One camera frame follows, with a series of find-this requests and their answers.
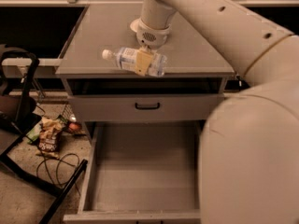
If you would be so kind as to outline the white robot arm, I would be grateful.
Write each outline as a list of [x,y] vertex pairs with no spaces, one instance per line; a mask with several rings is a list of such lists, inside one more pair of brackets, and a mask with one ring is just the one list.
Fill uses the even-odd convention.
[[299,55],[291,31],[232,0],[144,0],[142,25],[174,9],[249,84],[200,136],[202,224],[299,224]]

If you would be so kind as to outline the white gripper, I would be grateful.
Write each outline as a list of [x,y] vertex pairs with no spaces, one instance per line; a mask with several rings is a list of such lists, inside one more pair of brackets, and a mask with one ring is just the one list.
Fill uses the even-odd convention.
[[153,29],[148,27],[141,19],[137,20],[136,38],[142,46],[137,51],[135,60],[135,72],[144,76],[147,74],[153,59],[153,53],[150,49],[157,50],[163,46],[169,35],[169,28]]

